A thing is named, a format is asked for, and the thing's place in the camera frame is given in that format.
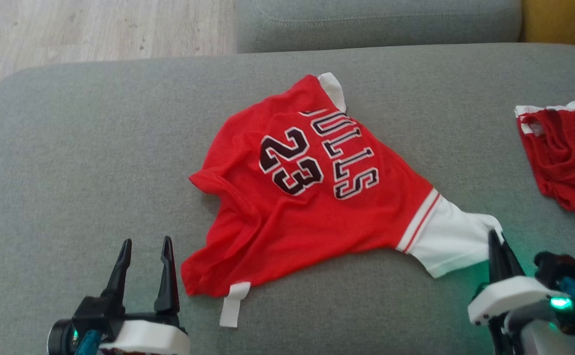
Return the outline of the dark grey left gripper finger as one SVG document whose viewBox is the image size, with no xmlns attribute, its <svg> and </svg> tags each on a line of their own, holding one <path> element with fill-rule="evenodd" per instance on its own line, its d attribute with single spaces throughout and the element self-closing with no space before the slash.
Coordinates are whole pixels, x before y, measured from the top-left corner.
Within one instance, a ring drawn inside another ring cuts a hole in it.
<svg viewBox="0 0 575 355">
<path fill-rule="evenodd" d="M 176 316 L 180 311 L 177 285 L 177 267 L 175 266 L 174 248 L 170 236 L 165 236 L 161 252 L 163 272 L 154 311 L 159 315 Z"/>
<path fill-rule="evenodd" d="M 127 271 L 131 263 L 132 244 L 131 239 L 123 241 L 115 265 L 112 268 L 111 276 L 104 290 L 101 292 L 101 297 L 110 302 L 112 314 L 115 316 L 125 314 L 123 299 Z"/>
</svg>

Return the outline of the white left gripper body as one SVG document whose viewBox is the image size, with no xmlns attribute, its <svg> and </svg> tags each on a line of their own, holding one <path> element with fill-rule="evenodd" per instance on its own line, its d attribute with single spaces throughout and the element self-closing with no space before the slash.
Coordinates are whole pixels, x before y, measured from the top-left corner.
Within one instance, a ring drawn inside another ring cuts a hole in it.
<svg viewBox="0 0 575 355">
<path fill-rule="evenodd" d="M 115 341 L 103 341 L 101 355 L 188 355 L 190 337 L 178 313 L 125 313 Z"/>
</svg>

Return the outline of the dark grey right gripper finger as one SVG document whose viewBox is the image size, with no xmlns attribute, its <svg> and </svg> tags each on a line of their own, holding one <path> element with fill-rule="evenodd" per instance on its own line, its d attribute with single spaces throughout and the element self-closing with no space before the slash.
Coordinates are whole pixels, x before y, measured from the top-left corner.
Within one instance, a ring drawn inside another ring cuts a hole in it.
<svg viewBox="0 0 575 355">
<path fill-rule="evenodd" d="M 488 234 L 489 283 L 494 284 L 506 278 L 506 266 L 502 258 L 502 243 L 495 229 Z"/>
<path fill-rule="evenodd" d="M 507 241 L 501 244 L 501 280 L 526 274 Z"/>
</svg>

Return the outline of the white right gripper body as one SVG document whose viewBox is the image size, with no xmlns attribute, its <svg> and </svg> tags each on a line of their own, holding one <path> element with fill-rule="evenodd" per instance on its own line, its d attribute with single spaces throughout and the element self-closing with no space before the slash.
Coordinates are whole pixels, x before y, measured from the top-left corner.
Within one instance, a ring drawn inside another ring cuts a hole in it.
<svg viewBox="0 0 575 355">
<path fill-rule="evenodd" d="M 468 305 L 468 317 L 488 328 L 495 355 L 558 355 L 560 331 L 551 301 L 559 297 L 532 277 L 512 277 L 485 286 Z"/>
</svg>

